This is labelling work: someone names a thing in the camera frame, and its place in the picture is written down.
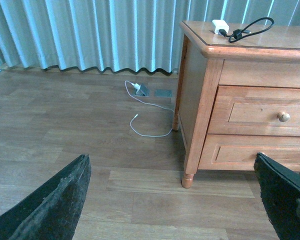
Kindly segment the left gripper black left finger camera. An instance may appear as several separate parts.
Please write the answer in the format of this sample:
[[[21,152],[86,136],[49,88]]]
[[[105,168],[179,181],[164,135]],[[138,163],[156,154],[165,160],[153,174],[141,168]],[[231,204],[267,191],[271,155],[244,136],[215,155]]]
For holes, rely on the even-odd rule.
[[[90,183],[82,154],[0,216],[0,240],[71,240]]]

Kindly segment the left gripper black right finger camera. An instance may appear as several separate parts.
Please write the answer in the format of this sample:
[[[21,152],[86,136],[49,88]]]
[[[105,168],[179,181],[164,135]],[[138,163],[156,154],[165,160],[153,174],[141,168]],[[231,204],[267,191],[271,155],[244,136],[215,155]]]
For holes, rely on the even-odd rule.
[[[254,171],[270,223],[281,240],[300,240],[300,175],[257,153]]]

